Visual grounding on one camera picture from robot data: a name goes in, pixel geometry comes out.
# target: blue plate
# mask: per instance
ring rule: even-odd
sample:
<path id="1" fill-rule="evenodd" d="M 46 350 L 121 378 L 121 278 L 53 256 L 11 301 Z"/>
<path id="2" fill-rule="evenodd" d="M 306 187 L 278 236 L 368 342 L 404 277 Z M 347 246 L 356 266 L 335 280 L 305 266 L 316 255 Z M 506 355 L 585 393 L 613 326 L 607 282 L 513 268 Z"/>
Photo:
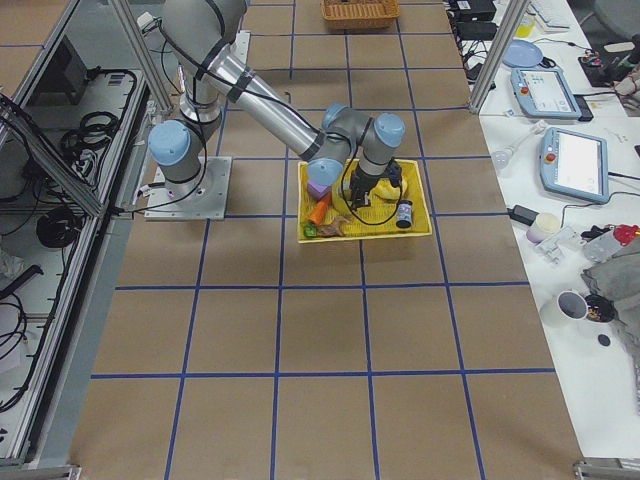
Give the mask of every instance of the blue plate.
<path id="1" fill-rule="evenodd" d="M 502 63 L 508 67 L 531 68 L 538 65 L 544 55 L 542 50 L 525 40 L 513 40 L 507 48 Z"/>

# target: small can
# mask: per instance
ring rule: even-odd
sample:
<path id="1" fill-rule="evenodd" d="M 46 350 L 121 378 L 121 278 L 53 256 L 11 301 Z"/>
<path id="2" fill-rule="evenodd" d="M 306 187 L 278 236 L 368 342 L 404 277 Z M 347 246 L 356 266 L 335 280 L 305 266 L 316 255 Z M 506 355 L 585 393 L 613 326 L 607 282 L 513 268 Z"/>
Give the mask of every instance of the small can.
<path id="1" fill-rule="evenodd" d="M 396 227 L 411 228 L 411 216 L 413 202 L 411 200 L 400 200 L 398 203 L 398 213 L 396 214 Z"/>

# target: white table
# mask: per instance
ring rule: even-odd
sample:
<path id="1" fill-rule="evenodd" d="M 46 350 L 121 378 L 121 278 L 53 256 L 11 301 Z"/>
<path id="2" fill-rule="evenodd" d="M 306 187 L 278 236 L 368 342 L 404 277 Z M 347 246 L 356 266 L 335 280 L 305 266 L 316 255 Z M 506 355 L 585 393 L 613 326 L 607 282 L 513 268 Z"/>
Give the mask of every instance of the white table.
<path id="1" fill-rule="evenodd" d="M 505 0 L 498 5 L 497 21 L 501 17 Z M 573 28 L 562 34 L 545 34 L 536 26 L 529 41 L 541 38 L 589 44 L 566 1 L 559 1 L 573 20 Z M 583 50 L 567 44 L 539 41 L 536 43 L 545 56 L 554 59 L 564 70 L 573 93 L 585 94 L 605 89 L 594 89 L 587 81 L 578 56 Z M 480 120 L 489 151 L 500 150 L 522 138 L 536 122 L 526 118 L 513 95 L 509 81 L 510 69 L 501 66 L 493 90 L 482 107 Z M 640 144 L 640 118 L 629 118 L 615 96 L 588 98 L 594 120 L 590 123 L 548 121 L 552 126 L 602 137 L 608 142 L 609 170 L 640 176 L 640 157 L 634 145 Z M 505 112 L 512 110 L 512 116 Z M 567 204 L 584 204 L 578 199 L 544 190 L 539 176 L 538 155 L 542 135 L 527 139 L 500 172 L 498 180 L 508 206 L 520 204 L 538 212 L 550 212 L 558 217 Z M 611 192 L 629 191 L 640 194 L 640 182 L 611 178 Z M 638 224 L 640 198 L 615 196 L 611 203 L 584 209 L 567 209 L 565 225 L 578 233 L 592 225 Z M 574 289 L 587 294 L 588 289 L 580 274 L 591 263 L 577 249 L 562 247 L 564 260 L 553 265 L 535 251 L 525 236 L 526 226 L 513 222 L 514 234 L 520 247 L 527 276 L 537 306 L 540 308 L 554 294 Z M 631 357 L 624 351 L 609 325 L 595 325 L 585 335 L 576 328 L 549 327 L 542 319 L 549 349 L 553 357 L 565 401 L 571 416 L 582 454 L 585 457 L 640 458 L 640 407 L 636 401 L 635 375 Z M 611 345 L 603 347 L 597 334 L 611 338 Z"/>
<path id="2" fill-rule="evenodd" d="M 500 23 L 508 2 L 503 0 L 496 3 L 495 21 Z M 557 8 L 570 20 L 571 29 L 563 33 L 545 33 L 536 25 L 531 35 L 522 40 L 535 42 L 535 45 L 542 50 L 546 57 L 554 60 L 558 67 L 562 68 L 567 83 L 574 94 L 590 94 L 610 90 L 609 88 L 594 88 L 587 80 L 578 60 L 578 57 L 584 54 L 584 48 L 560 43 L 573 42 L 580 47 L 590 47 L 567 2 L 558 0 L 556 3 Z M 516 116 L 523 116 L 513 94 L 510 74 L 511 68 L 502 64 L 496 74 L 496 88 L 489 92 L 487 100 L 480 111 L 481 115 L 505 115 L 505 112 L 513 111 Z M 615 95 L 588 97 L 587 102 L 595 117 L 625 116 L 624 109 Z"/>

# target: metal post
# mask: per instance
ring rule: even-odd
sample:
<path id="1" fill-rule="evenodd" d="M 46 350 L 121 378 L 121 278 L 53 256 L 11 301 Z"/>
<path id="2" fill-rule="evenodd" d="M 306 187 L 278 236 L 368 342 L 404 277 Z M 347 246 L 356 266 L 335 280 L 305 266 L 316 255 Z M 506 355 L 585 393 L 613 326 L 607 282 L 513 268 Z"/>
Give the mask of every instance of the metal post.
<path id="1" fill-rule="evenodd" d="M 513 36 L 515 35 L 528 6 L 529 0 L 511 0 L 509 2 L 507 10 L 500 22 L 498 33 L 493 40 L 487 59 L 482 66 L 482 70 L 480 70 L 480 75 L 473 87 L 473 92 L 471 92 L 471 98 L 469 99 L 469 111 L 471 111 L 471 113 L 480 113 L 480 109 L 482 108 L 484 101 L 487 99 L 487 95 L 489 94 L 491 84 L 496 77 L 498 68 L 500 68 L 502 57 L 507 51 L 511 40 L 513 40 Z"/>
<path id="2" fill-rule="evenodd" d="M 129 3 L 127 0 L 111 0 L 111 4 L 133 48 L 133 52 L 140 62 L 140 68 L 142 68 L 144 72 L 144 77 L 149 85 L 149 90 L 151 90 L 151 95 L 158 102 L 161 113 L 167 114 L 171 112 L 173 105 L 171 104 L 169 93 L 167 93 L 164 88 L 160 73 L 153 63 L 151 54 L 144 43 L 144 38 L 142 38 L 142 33 L 140 33 L 138 29 L 135 18 L 133 18 Z"/>

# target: white container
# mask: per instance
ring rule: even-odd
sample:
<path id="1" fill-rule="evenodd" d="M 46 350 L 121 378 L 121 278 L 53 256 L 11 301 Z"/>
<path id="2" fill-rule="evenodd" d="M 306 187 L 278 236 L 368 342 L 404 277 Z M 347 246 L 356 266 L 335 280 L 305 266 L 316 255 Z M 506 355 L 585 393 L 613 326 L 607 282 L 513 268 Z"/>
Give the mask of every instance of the white container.
<path id="1" fill-rule="evenodd" d="M 554 295 L 540 309 L 542 322 L 553 328 L 565 328 L 585 321 L 589 305 L 578 292 L 565 290 Z"/>
<path id="2" fill-rule="evenodd" d="M 552 213 L 539 213 L 527 230 L 531 243 L 540 243 L 560 231 L 560 219 Z"/>

